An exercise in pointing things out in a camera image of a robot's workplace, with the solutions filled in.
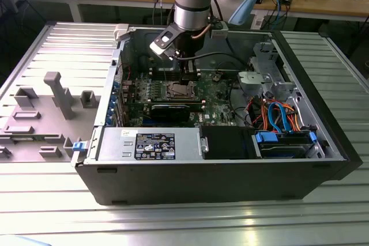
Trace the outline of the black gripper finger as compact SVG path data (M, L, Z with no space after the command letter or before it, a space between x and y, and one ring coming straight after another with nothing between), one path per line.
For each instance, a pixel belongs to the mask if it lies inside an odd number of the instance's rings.
M198 81L200 76L194 59L180 60L180 82Z

